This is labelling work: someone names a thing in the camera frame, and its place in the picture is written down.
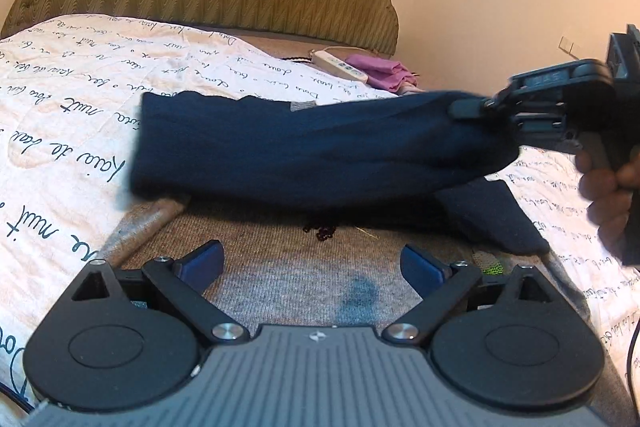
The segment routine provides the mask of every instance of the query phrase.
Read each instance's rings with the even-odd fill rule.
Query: round black disc
[[[55,331],[44,320],[24,354],[37,394],[75,410],[132,409],[174,390],[198,363],[196,338],[178,319],[130,303],[104,311],[87,307],[66,317],[66,329],[58,317]]]
[[[551,312],[522,301],[444,324],[431,343],[431,360],[449,383],[485,404],[514,411],[563,409],[598,380],[604,355],[577,314]]]

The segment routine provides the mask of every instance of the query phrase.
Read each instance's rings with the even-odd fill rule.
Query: finger
[[[588,172],[582,177],[578,186],[580,194],[591,201],[606,196],[617,188],[616,175],[607,169],[594,169]]]
[[[587,217],[594,225],[603,225],[614,217],[628,213],[631,208],[632,193],[626,190],[617,190],[589,205]]]
[[[593,167],[591,156],[587,151],[580,151],[575,155],[575,168],[582,174],[587,174]]]
[[[614,217],[604,223],[598,229],[598,237],[604,247],[609,251],[615,251],[616,245],[625,233],[626,222],[629,220],[628,214]]]
[[[625,236],[623,235],[622,237],[620,237],[614,245],[611,245],[609,248],[607,248],[607,251],[609,251],[609,253],[612,254],[613,257],[617,257],[618,259],[620,259],[620,261],[622,261],[622,256],[625,251]]]
[[[640,188],[640,156],[616,172],[616,178],[621,187]]]

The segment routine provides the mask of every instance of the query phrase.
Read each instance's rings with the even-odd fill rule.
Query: black cable
[[[280,60],[292,60],[293,62],[300,60],[301,62],[311,62],[309,57],[283,57]]]
[[[631,337],[631,344],[629,350],[626,353],[626,384],[629,387],[629,393],[631,393],[631,403],[634,405],[634,413],[636,420],[640,420],[640,411],[638,411],[638,403],[636,402],[636,392],[634,391],[634,381],[631,378],[631,369],[634,361],[634,350],[636,349],[636,340],[638,339],[638,333],[640,333],[640,319],[636,324],[636,329]]]
[[[12,389],[9,389],[2,382],[0,382],[0,393],[4,394],[9,400],[15,403],[25,413],[29,414],[31,411],[33,411],[33,405],[27,402],[18,393],[15,393]]]

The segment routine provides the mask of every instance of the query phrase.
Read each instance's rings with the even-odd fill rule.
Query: light switch
[[[560,39],[560,45],[558,47],[565,53],[571,53],[571,46],[573,45],[574,43],[571,42],[568,38],[562,37],[562,39]]]
[[[573,58],[583,58],[584,57],[584,52],[583,52],[582,48],[578,44],[576,44],[575,42],[572,44],[571,51],[569,52],[569,54]]]

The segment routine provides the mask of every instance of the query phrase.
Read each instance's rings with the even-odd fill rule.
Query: power strip
[[[363,82],[366,84],[369,79],[367,73],[357,70],[353,66],[348,65],[345,61],[334,57],[331,53],[327,53],[326,51],[312,52],[311,61],[327,73],[339,76],[345,80],[356,80],[357,82]]]

